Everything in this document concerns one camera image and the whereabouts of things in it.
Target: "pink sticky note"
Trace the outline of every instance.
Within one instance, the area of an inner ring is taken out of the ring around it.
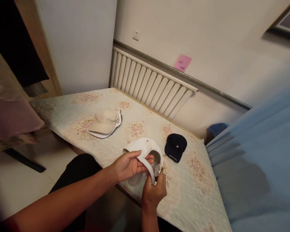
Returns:
[[[185,56],[183,54],[181,54],[178,58],[176,63],[174,64],[174,68],[185,72],[186,69],[188,68],[188,65],[190,64],[192,58]]]

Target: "black pants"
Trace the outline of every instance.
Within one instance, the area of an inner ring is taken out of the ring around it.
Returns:
[[[81,154],[75,157],[66,167],[59,180],[49,193],[52,193],[62,187],[73,184],[87,177],[90,177],[100,171],[102,168],[96,162],[94,157],[90,154]],[[86,224],[86,211],[82,212],[66,229],[64,232],[76,232],[84,230]],[[167,221],[158,217],[158,224],[160,232],[163,231],[180,231],[172,226]]]

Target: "radiator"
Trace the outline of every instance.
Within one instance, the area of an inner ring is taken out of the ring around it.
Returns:
[[[173,119],[198,89],[113,46],[110,87]]]

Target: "cap strap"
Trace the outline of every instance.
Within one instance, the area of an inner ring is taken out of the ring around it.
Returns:
[[[151,183],[155,183],[155,174],[154,170],[152,169],[152,166],[149,164],[149,162],[145,158],[140,158],[141,156],[137,157],[138,160],[145,165],[145,167],[148,169],[150,176],[151,176]]]

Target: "floral mattress cover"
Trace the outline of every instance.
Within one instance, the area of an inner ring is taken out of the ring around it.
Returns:
[[[163,155],[168,194],[158,205],[158,215],[182,231],[232,231],[205,145],[192,134],[114,88],[41,99],[30,104],[51,130],[93,155],[103,168],[138,138],[155,140],[164,152],[169,134],[183,135],[188,145],[181,161],[175,163]],[[122,114],[122,124],[105,139],[87,133],[95,120],[95,112],[101,108],[120,109]],[[141,201],[144,182],[145,178],[136,186],[130,186],[128,181],[120,185]]]

